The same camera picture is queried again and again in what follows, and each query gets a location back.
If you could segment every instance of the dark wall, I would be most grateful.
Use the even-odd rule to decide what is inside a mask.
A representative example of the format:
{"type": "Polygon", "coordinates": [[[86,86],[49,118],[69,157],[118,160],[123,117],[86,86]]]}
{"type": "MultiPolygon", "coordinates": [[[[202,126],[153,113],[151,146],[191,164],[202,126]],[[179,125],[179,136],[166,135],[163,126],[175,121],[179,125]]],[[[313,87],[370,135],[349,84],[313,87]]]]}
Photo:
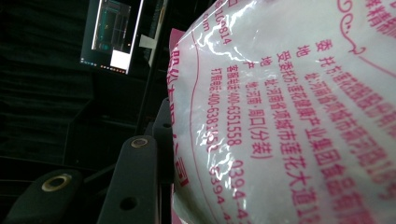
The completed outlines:
{"type": "Polygon", "coordinates": [[[0,156],[60,163],[92,98],[78,58],[88,0],[0,2],[0,156]]]}

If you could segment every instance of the white plastic bag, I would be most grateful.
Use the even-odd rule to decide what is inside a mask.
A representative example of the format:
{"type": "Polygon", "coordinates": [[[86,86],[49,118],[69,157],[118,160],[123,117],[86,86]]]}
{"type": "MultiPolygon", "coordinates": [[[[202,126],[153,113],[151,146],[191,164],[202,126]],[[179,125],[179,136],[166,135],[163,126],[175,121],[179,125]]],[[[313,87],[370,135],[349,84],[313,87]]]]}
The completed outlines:
{"type": "Polygon", "coordinates": [[[396,1],[219,0],[167,76],[188,223],[394,223],[396,1]]]}

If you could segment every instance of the illuminated screen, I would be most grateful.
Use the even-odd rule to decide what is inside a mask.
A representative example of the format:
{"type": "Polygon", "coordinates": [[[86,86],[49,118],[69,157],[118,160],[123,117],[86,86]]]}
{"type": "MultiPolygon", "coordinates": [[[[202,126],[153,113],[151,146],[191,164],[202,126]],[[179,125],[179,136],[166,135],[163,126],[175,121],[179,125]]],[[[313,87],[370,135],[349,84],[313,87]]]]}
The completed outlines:
{"type": "Polygon", "coordinates": [[[91,0],[80,62],[128,74],[143,1],[91,0]]]}

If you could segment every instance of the plastic bag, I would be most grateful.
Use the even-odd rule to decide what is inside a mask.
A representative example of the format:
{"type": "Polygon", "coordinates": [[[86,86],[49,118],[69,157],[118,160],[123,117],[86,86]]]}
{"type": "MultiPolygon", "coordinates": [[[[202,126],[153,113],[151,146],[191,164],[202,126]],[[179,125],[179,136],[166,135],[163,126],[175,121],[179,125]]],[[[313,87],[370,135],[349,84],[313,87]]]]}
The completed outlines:
{"type": "Polygon", "coordinates": [[[396,1],[219,0],[167,75],[188,223],[394,223],[396,1]]]}

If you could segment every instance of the monitor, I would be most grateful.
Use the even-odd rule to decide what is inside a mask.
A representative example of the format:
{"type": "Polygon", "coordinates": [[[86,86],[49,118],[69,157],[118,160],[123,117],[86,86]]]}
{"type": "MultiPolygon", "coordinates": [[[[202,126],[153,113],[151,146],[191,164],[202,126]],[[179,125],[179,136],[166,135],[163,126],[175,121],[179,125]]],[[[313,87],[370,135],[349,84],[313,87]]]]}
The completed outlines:
{"type": "Polygon", "coordinates": [[[80,63],[127,75],[143,0],[90,0],[80,63]]]}

